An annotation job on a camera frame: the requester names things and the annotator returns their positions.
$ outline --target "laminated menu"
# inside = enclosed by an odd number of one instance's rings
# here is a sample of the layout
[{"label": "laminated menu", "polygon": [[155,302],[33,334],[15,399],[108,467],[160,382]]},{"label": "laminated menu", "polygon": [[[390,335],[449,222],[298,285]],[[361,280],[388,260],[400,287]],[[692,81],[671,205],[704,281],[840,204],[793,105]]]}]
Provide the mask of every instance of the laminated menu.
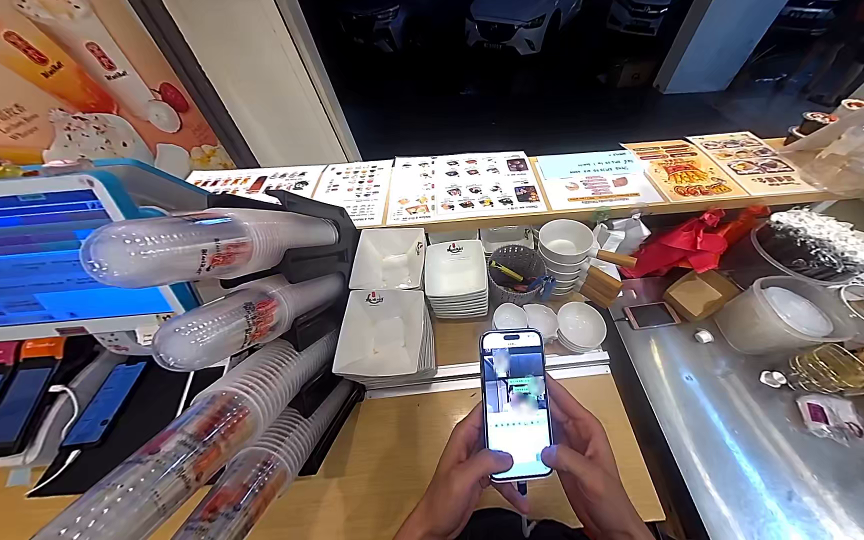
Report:
[{"label": "laminated menu", "polygon": [[312,198],[344,208],[356,227],[382,225],[391,177],[391,159],[336,163],[321,173]]},{"label": "laminated menu", "polygon": [[817,191],[791,161],[750,131],[686,137],[751,195]]},{"label": "laminated menu", "polygon": [[684,140],[622,144],[645,166],[655,187],[672,202],[744,197],[746,192],[694,144]]},{"label": "laminated menu", "polygon": [[387,224],[546,211],[524,152],[397,157]]},{"label": "laminated menu", "polygon": [[536,162],[554,211],[664,201],[629,150],[542,155]]},{"label": "laminated menu", "polygon": [[279,203],[270,191],[284,190],[296,195],[312,197],[325,165],[297,167],[265,167],[260,169],[234,169],[192,171],[185,181],[209,193],[238,195],[266,203]]}]

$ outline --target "white wall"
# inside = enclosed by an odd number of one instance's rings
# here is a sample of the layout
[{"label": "white wall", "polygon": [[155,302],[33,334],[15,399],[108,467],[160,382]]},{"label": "white wall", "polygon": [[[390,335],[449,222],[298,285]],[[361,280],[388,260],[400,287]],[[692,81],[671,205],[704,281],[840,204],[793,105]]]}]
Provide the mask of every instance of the white wall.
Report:
[{"label": "white wall", "polygon": [[662,93],[724,91],[786,0],[695,0],[658,69]]},{"label": "white wall", "polygon": [[[343,148],[275,0],[164,4],[260,165],[357,159],[354,143],[349,154]],[[345,119],[338,129],[348,130]]]}]

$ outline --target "poster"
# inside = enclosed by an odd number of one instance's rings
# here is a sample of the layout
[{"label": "poster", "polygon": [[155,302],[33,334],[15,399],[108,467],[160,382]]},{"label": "poster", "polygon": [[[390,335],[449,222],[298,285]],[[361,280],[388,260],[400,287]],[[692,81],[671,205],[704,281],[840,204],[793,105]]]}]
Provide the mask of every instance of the poster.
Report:
[{"label": "poster", "polygon": [[0,0],[0,160],[232,168],[128,0]]},{"label": "poster", "polygon": [[397,157],[387,224],[546,211],[524,152]]},{"label": "poster", "polygon": [[283,190],[312,198],[325,165],[192,171],[185,181],[209,193],[238,195],[256,201],[279,203],[270,191]]},{"label": "poster", "polygon": [[391,177],[391,159],[329,165],[312,198],[343,207],[356,227],[382,225]]},{"label": "poster", "polygon": [[687,137],[751,195],[817,191],[795,165],[750,131]]},{"label": "poster", "polygon": [[536,163],[554,211],[665,200],[629,150],[541,155]]},{"label": "poster", "polygon": [[673,203],[744,197],[746,192],[695,145],[684,140],[622,144],[645,166],[645,174]]}]

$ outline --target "stainless steel counter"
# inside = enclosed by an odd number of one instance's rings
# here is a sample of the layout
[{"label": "stainless steel counter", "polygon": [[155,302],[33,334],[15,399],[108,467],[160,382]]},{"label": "stainless steel counter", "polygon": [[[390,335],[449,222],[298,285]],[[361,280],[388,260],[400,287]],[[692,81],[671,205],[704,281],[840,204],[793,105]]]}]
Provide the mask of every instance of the stainless steel counter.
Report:
[{"label": "stainless steel counter", "polygon": [[[759,382],[784,356],[741,354],[712,320],[624,320],[624,306],[658,302],[668,284],[626,280],[610,312],[709,537],[864,540],[864,455],[809,434],[800,393]],[[715,340],[697,342],[700,328]],[[854,402],[864,421],[864,397]]]}]

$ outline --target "bubble tea advertisement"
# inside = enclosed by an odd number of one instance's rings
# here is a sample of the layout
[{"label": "bubble tea advertisement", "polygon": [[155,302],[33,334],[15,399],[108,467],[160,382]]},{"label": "bubble tea advertisement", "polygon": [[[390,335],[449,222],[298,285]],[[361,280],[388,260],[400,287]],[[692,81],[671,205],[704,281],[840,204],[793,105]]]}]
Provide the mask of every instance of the bubble tea advertisement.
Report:
[{"label": "bubble tea advertisement", "polygon": [[234,168],[128,0],[0,0],[0,161]]}]

